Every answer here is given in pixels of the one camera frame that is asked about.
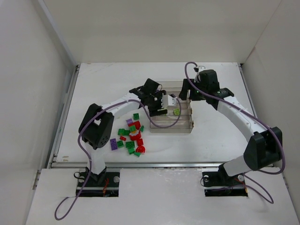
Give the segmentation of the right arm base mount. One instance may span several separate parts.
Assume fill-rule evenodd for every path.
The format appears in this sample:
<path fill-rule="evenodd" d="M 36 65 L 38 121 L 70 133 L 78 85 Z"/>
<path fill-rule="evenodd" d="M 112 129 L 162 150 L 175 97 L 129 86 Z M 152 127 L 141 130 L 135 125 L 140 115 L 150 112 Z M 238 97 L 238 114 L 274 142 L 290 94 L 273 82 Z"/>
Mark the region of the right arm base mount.
<path fill-rule="evenodd" d="M 201 185 L 206 197 L 248 197 L 243 174 L 221 177 L 217 171 L 203 171 Z"/>

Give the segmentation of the lime lego slope brick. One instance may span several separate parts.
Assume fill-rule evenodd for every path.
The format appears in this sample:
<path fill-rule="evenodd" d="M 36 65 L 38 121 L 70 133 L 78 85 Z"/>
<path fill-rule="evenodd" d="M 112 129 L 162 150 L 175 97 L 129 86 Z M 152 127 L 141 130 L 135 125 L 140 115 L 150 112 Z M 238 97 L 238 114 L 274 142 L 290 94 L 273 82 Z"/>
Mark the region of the lime lego slope brick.
<path fill-rule="evenodd" d="M 173 109 L 173 114 L 174 114 L 175 116 L 180 115 L 180 109 L 179 109 L 179 108 Z"/>

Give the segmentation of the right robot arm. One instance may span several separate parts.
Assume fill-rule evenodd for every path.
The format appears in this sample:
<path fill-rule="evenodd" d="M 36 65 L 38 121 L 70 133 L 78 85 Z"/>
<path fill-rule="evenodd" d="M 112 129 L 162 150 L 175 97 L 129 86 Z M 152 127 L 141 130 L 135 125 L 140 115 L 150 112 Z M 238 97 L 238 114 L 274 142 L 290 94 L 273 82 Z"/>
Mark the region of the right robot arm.
<path fill-rule="evenodd" d="M 228 88 L 221 88 L 215 70 L 199 71 L 196 77 L 183 80 L 180 99 L 206 101 L 223 114 L 244 135 L 247 146 L 244 153 L 219 166 L 215 178 L 224 183 L 236 175 L 249 171 L 262 171 L 264 167 L 281 161 L 285 164 L 282 147 L 282 131 L 270 128 L 240 104 Z"/>

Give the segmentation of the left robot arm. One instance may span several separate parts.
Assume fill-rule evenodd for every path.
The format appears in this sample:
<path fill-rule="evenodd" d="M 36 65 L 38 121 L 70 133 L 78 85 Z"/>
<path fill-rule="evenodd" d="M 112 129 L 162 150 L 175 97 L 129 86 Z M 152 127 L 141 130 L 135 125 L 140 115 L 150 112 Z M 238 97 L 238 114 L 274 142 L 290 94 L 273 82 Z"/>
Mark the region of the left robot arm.
<path fill-rule="evenodd" d="M 111 137 L 115 119 L 139 108 L 151 118 L 167 114 L 166 107 L 173 101 L 165 90 L 159 90 L 159 83 L 147 79 L 145 84 L 131 89 L 123 97 L 106 105 L 91 104 L 79 126 L 77 143 L 88 158 L 86 179 L 95 183 L 104 180 L 106 165 L 103 160 L 94 163 L 91 151 L 104 147 Z"/>

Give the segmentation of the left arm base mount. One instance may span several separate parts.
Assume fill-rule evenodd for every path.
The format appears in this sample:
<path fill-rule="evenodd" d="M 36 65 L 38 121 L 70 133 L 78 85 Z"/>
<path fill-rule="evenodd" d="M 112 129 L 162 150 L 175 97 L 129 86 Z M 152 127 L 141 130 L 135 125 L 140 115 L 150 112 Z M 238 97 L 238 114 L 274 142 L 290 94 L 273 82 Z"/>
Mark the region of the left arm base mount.
<path fill-rule="evenodd" d="M 88 168 L 83 172 L 75 172 L 74 177 L 77 179 L 75 194 L 80 190 L 79 197 L 118 197 L 120 172 L 107 172 L 104 170 L 98 176 L 91 173 L 88 176 Z"/>

